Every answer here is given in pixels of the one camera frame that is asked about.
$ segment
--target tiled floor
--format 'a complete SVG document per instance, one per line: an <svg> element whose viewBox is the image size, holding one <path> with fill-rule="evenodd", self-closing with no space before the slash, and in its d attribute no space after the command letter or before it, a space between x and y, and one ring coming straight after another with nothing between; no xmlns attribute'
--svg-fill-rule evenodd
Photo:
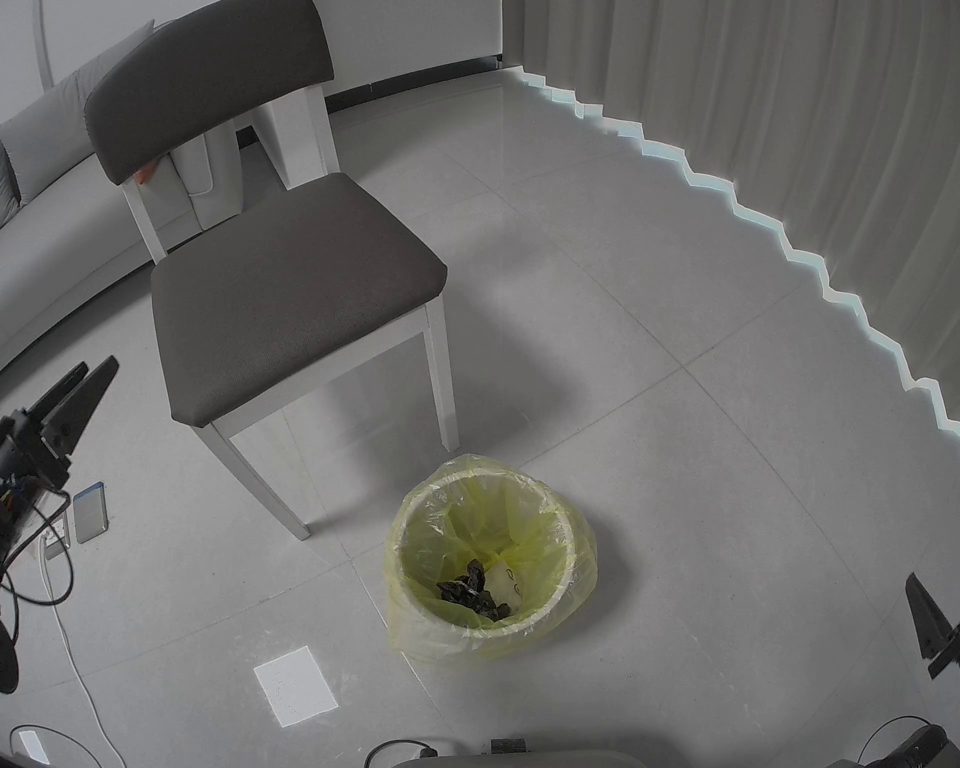
<svg viewBox="0 0 960 768"><path fill-rule="evenodd" d="M902 596L916 568L960 620L957 443L771 234L511 73L332 123L343 169L449 266L461 449L583 509L597 589L512 657L408 664L378 609L391 520L446 456L422 342L241 436L310 524L299 542L170 421L141 271L0 375L6 412L80 359L120 359L70 483L105 482L110 528L71 550L61 614L131 767L358 766L388 738L452 754L525 736L649 768L817 768L904 713L960 737L957 670L926 677ZM250 203L279 190L258 146L244 158ZM42 589L36 557L13 577ZM282 729L253 669L304 645L339 706ZM18 647L0 732L49 725L114 764L48 610L25 609Z"/></svg>

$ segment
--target white sofa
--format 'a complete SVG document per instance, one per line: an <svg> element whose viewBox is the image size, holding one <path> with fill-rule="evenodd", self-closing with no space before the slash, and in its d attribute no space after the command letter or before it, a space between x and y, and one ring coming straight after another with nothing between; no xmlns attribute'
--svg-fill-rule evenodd
<svg viewBox="0 0 960 768"><path fill-rule="evenodd" d="M243 207L240 153L227 123L177 148L142 187L172 248ZM123 192L96 155L0 228L0 369L150 255Z"/></svg>

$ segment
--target black baseboard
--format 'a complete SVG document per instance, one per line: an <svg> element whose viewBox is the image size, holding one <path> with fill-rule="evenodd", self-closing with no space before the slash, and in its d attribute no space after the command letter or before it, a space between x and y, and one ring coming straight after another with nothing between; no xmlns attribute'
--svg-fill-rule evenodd
<svg viewBox="0 0 960 768"><path fill-rule="evenodd" d="M496 56L481 56L478 59L466 59L463 61L454 61L452 64L441 64L432 66L429 69L421 69L417 72L408 72L405 75L397 75L395 78L378 80L376 83L359 85L350 90L342 90L340 93L331 93L325 98L326 111L330 114L339 112L341 109L356 107L358 104L371 102L373 99L382 99L384 96L393 96L395 93L402 93L405 90L420 88L424 85L433 83L442 83L444 80L456 80L464 78L467 75L477 75L481 72L492 72L500 68L502 54ZM258 141L253 126L247 126L237 132L237 143L240 149L249 147Z"/></svg>

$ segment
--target smartphone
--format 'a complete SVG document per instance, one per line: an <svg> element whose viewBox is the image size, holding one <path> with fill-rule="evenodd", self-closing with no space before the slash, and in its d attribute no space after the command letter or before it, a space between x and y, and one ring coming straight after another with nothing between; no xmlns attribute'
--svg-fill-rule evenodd
<svg viewBox="0 0 960 768"><path fill-rule="evenodd" d="M73 497L73 525L77 531L77 543L90 541L107 530L103 483L92 485Z"/></svg>

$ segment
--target sofa armrest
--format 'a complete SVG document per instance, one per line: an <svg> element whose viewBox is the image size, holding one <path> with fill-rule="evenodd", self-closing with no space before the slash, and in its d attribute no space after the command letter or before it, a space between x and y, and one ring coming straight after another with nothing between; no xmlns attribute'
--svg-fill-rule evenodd
<svg viewBox="0 0 960 768"><path fill-rule="evenodd" d="M240 149L232 121L179 146L170 158L203 229L243 210Z"/></svg>

